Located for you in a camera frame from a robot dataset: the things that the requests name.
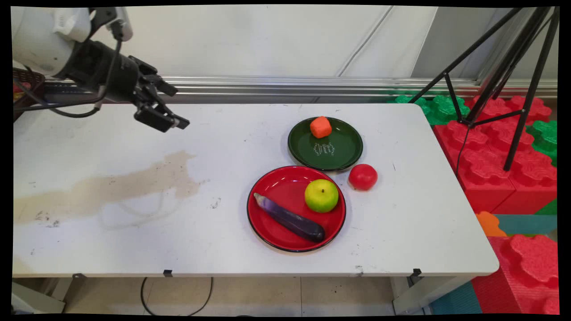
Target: white table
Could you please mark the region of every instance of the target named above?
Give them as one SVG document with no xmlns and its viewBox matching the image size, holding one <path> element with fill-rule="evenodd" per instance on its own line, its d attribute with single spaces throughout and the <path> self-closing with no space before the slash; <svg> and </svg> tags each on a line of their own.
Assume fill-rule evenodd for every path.
<svg viewBox="0 0 571 321">
<path fill-rule="evenodd" d="M 185 130 L 147 127 L 133 119 L 132 105 L 104 105 L 85 119 L 29 112 L 14 123 L 13 277 L 165 270 L 395 277 L 419 268 L 431 278 L 394 301 L 406 313 L 499 267 L 416 105 L 170 107 L 190 120 Z M 319 115 L 357 129 L 364 142 L 358 163 L 372 165 L 379 181 L 358 192 L 347 185 L 349 170 L 327 172 L 347 202 L 343 228 L 319 250 L 280 251 L 253 232 L 246 199 L 268 171 L 299 164 L 288 133 Z"/>
</svg>

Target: tripod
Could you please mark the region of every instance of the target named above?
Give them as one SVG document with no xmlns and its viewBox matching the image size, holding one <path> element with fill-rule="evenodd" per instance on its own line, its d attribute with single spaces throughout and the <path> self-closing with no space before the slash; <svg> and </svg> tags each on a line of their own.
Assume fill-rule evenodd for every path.
<svg viewBox="0 0 571 321">
<path fill-rule="evenodd" d="M 468 126 L 468 129 L 466 131 L 466 139 L 468 138 L 469 130 L 478 125 L 493 121 L 498 121 L 500 119 L 504 119 L 511 116 L 521 115 L 517 123 L 516 131 L 514 133 L 512 143 L 509 148 L 508 156 L 504 164 L 504 170 L 509 171 L 513 163 L 513 158 L 516 154 L 517 145 L 520 142 L 521 134 L 523 133 L 524 130 L 525 121 L 528 117 L 529 109 L 531 108 L 532 100 L 533 97 L 535 96 L 535 92 L 537 90 L 537 85 L 539 84 L 541 73 L 543 72 L 547 56 L 549 55 L 549 49 L 551 48 L 551 45 L 553 43 L 553 38 L 555 37 L 555 33 L 557 31 L 557 25 L 559 24 L 560 10 L 559 7 L 557 6 L 554 7 L 553 14 L 551 15 L 551 17 L 549 17 L 547 21 L 543 24 L 543 26 L 541 26 L 541 22 L 547 16 L 547 13 L 549 12 L 550 8 L 551 7 L 535 8 L 533 14 L 528 19 L 527 23 L 525 24 L 525 26 L 520 31 L 519 35 L 509 48 L 508 52 L 501 60 L 497 70 L 491 76 L 489 83 L 482 90 L 480 98 L 478 99 L 474 107 L 472 107 L 470 113 L 465 118 L 463 118 L 462 114 L 460 113 L 460 107 L 458 105 L 458 101 L 456 100 L 456 95 L 454 94 L 454 89 L 452 88 L 452 82 L 450 80 L 450 76 L 448 75 L 448 73 L 452 71 L 452 69 L 454 69 L 454 67 L 456 67 L 462 60 L 464 60 L 467 56 L 469 56 L 474 50 L 476 50 L 484 41 L 486 41 L 506 22 L 508 22 L 514 15 L 516 15 L 522 8 L 514 8 L 510 12 L 508 12 L 482 37 L 480 37 L 480 39 L 478 39 L 473 45 L 471 45 L 465 52 L 463 52 L 458 58 L 456 58 L 456 60 L 454 60 L 448 67 L 446 67 L 438 76 L 436 76 L 436 78 L 434 78 L 430 83 L 428 83 L 426 87 L 424 87 L 418 94 L 416 94 L 409 101 L 409 103 L 414 103 L 415 101 L 417 101 L 417 99 L 419 99 L 437 82 L 439 82 L 440 80 L 442 80 L 442 78 L 444 78 L 448 86 L 448 91 L 450 92 L 452 103 L 454 104 L 454 108 L 456 110 L 457 121 L 459 123 L 463 123 Z M 547 35 L 545 36 L 545 40 L 543 42 L 543 47 L 541 48 L 541 52 L 537 60 L 535 71 L 533 72 L 532 80 L 529 85 L 529 90 L 527 92 L 527 95 L 525 96 L 525 103 L 523 105 L 523 108 L 521 110 L 512 111 L 511 113 L 507 113 L 504 115 L 500 115 L 497 117 L 486 119 L 484 121 L 477 122 L 476 120 L 480 115 L 480 113 L 482 112 L 482 110 L 484 109 L 484 107 L 486 106 L 486 103 L 488 102 L 489 98 L 493 97 L 493 99 L 496 99 L 498 97 L 501 90 L 507 83 L 509 77 L 512 75 L 513 70 L 516 68 L 517 63 L 521 60 L 527 49 L 531 46 L 537 35 L 541 32 L 541 30 L 545 27 L 545 25 L 548 22 L 549 22 L 549 28 L 547 31 Z"/>
</svg>

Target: basket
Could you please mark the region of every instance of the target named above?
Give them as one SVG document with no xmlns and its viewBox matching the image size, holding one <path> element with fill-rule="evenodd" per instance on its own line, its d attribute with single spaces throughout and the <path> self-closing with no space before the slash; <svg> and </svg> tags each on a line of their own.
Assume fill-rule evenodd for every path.
<svg viewBox="0 0 571 321">
<path fill-rule="evenodd" d="M 46 82 L 46 77 L 44 77 L 42 74 L 34 73 L 34 78 L 32 78 L 29 71 L 19 68 L 12 68 L 12 77 L 19 80 L 21 83 L 29 82 L 32 85 L 32 92 L 36 94 L 36 96 L 43 98 L 43 85 Z M 29 107 L 34 104 L 36 104 L 35 100 L 28 97 L 28 95 L 24 95 L 14 102 L 14 108 Z M 18 113 L 14 113 L 14 122 L 16 119 L 18 119 L 18 117 L 20 117 L 20 115 L 22 115 L 22 113 L 24 112 L 20 111 Z"/>
</svg>

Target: carrot piece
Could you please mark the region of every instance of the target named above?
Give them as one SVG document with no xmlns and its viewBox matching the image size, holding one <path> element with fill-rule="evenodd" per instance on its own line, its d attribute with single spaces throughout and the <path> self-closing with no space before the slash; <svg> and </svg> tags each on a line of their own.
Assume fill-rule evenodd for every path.
<svg viewBox="0 0 571 321">
<path fill-rule="evenodd" d="M 331 128 L 331 124 L 324 116 L 315 118 L 309 125 L 309 128 L 311 129 L 311 134 L 313 134 L 315 138 L 324 138 L 329 136 L 333 130 Z"/>
</svg>

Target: plate rim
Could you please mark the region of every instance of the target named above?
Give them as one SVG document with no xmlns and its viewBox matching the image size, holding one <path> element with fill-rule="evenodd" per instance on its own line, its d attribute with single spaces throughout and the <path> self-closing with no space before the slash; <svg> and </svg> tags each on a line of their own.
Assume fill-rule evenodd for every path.
<svg viewBox="0 0 571 321">
<path fill-rule="evenodd" d="M 344 170 L 344 169 L 346 169 L 346 168 L 349 168 L 349 167 L 353 166 L 353 165 L 361 158 L 361 156 L 362 156 L 362 154 L 363 154 L 363 149 L 364 149 L 363 138 L 361 137 L 361 134 L 359 134 L 359 132 L 358 132 L 353 126 L 351 126 L 351 124 L 349 124 L 348 122 L 342 121 L 342 120 L 339 119 L 339 118 L 335 118 L 335 117 L 327 117 L 327 116 L 324 116 L 324 117 L 326 117 L 326 118 L 328 118 L 328 119 L 334 119 L 334 120 L 336 120 L 336 121 L 338 121 L 338 122 L 341 122 L 341 123 L 346 124 L 347 126 L 349 126 L 350 128 L 352 128 L 352 129 L 357 133 L 357 137 L 359 137 L 359 143 L 360 143 L 360 145 L 361 145 L 361 150 L 360 150 L 359 154 L 357 155 L 357 158 L 355 158 L 355 161 L 354 161 L 354 162 L 351 162 L 351 163 L 349 163 L 349 164 L 346 165 L 346 166 L 341 166 L 341 167 L 337 167 L 337 168 L 333 168 L 333 169 L 325 169 L 325 168 L 320 168 L 320 167 L 313 166 L 313 165 L 311 165 L 311 164 L 308 164 L 307 162 L 302 161 L 302 160 L 293 152 L 292 146 L 291 146 L 291 135 L 292 135 L 293 130 L 295 129 L 295 127 L 297 127 L 297 125 L 301 124 L 302 122 L 308 121 L 308 120 L 310 120 L 310 119 L 316 119 L 316 118 L 318 118 L 318 117 L 320 117 L 320 116 L 306 118 L 306 119 L 304 119 L 304 120 L 302 120 L 302 121 L 299 121 L 298 123 L 296 123 L 296 124 L 291 128 L 291 130 L 289 131 L 288 137 L 287 137 L 287 147 L 288 147 L 288 149 L 289 149 L 289 152 L 292 154 L 292 156 L 293 156 L 298 162 L 300 162 L 301 164 L 303 164 L 303 166 L 312 168 L 312 169 L 314 169 L 314 170 L 319 170 L 319 171 L 340 171 L 340 170 Z"/>
<path fill-rule="evenodd" d="M 344 207 L 345 207 L 345 210 L 343 211 L 343 221 L 341 222 L 341 226 L 339 227 L 339 229 L 337 230 L 337 232 L 335 233 L 335 235 L 333 235 L 333 237 L 332 237 L 329 241 L 323 243 L 323 244 L 320 245 L 320 246 L 312 247 L 312 248 L 309 248 L 309 249 L 307 249 L 307 250 L 290 250 L 290 249 L 288 249 L 288 248 L 282 248 L 282 247 L 280 247 L 280 246 L 277 246 L 277 245 L 275 245 L 275 244 L 272 244 L 270 241 L 268 241 L 268 240 L 266 240 L 265 238 L 263 238 L 263 237 L 260 235 L 260 233 L 258 233 L 258 231 L 257 231 L 256 228 L 254 227 L 254 225 L 252 224 L 252 219 L 250 218 L 250 210 L 248 209 L 248 204 L 250 203 L 250 198 L 252 197 L 252 191 L 254 190 L 254 187 L 258 184 L 258 182 L 260 182 L 260 180 L 261 180 L 262 178 L 266 177 L 266 175 L 268 175 L 269 173 L 271 173 L 271 172 L 273 172 L 273 171 L 276 171 L 276 170 L 280 170 L 280 169 L 282 169 L 282 168 L 286 168 L 286 167 L 306 167 L 306 168 L 309 168 L 309 169 L 311 169 L 311 170 L 316 170 L 316 171 L 317 171 L 317 169 L 311 168 L 311 167 L 309 167 L 309 166 L 286 165 L 286 166 L 281 166 L 281 167 L 278 167 L 278 168 L 274 168 L 273 170 L 271 170 L 271 171 L 265 173 L 264 175 L 262 175 L 262 176 L 254 183 L 254 185 L 252 185 L 252 188 L 250 189 L 250 192 L 248 193 L 248 199 L 246 200 L 246 213 L 247 213 L 247 216 L 248 216 L 248 222 L 250 223 L 250 227 L 252 228 L 252 230 L 256 233 L 256 235 L 257 235 L 261 240 L 263 240 L 264 242 L 268 243 L 270 246 L 272 246 L 272 247 L 274 247 L 274 248 L 277 248 L 278 250 L 282 250 L 282 251 L 285 251 L 285 252 L 291 252 L 291 253 L 303 253 L 303 252 L 315 251 L 315 250 L 317 250 L 318 248 L 322 248 L 322 247 L 326 246 L 327 244 L 331 243 L 331 241 L 333 241 L 333 239 L 335 239 L 335 238 L 337 237 L 337 235 L 339 234 L 339 232 L 341 231 L 341 229 L 342 229 L 343 226 L 345 225 L 345 220 L 346 220 L 346 218 L 347 218 L 347 202 L 345 201 L 345 195 L 343 195 L 343 192 L 341 191 L 341 188 L 337 185 L 337 183 L 335 183 L 335 181 L 334 181 L 331 177 L 329 177 L 329 175 L 327 175 L 327 174 L 325 174 L 325 173 L 322 173 L 322 172 L 320 172 L 320 171 L 317 171 L 319 174 L 325 175 L 327 178 L 329 178 L 329 179 L 331 180 L 331 182 L 333 182 L 333 184 L 335 184 L 335 187 L 337 187 L 337 189 L 339 189 L 339 192 L 341 193 L 341 197 L 342 197 L 342 199 L 343 199 L 343 204 L 345 204 L 345 206 L 344 206 Z"/>
</svg>

